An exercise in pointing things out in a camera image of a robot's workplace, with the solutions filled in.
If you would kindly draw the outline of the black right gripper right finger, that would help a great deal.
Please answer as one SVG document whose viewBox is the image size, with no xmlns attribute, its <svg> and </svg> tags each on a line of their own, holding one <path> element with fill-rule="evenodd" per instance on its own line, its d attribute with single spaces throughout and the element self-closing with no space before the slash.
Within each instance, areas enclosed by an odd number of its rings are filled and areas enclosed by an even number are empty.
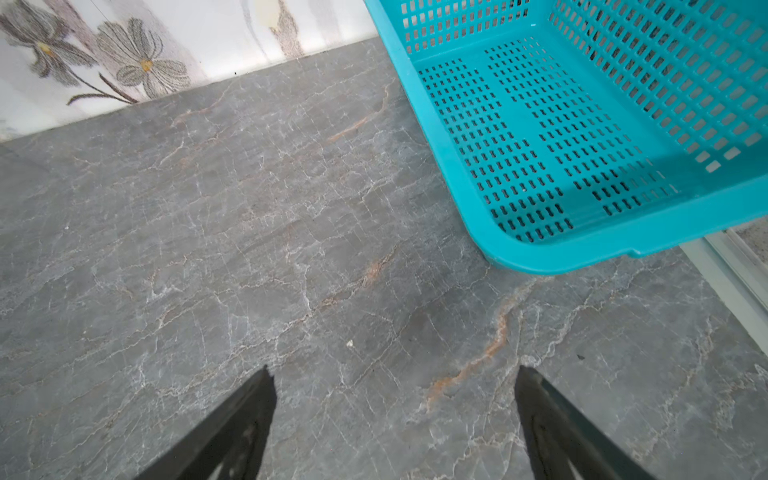
<svg viewBox="0 0 768 480">
<path fill-rule="evenodd" d="M 518 369 L 514 393 L 536 479 L 652 477 L 536 369 Z"/>
</svg>

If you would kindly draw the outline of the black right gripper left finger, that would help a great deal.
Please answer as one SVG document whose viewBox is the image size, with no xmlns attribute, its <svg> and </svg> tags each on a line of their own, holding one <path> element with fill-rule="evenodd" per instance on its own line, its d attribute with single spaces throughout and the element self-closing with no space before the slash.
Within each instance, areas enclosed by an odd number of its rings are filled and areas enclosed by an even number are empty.
<svg viewBox="0 0 768 480">
<path fill-rule="evenodd" d="M 266 366 L 152 465 L 139 479 L 255 479 L 277 405 Z"/>
</svg>

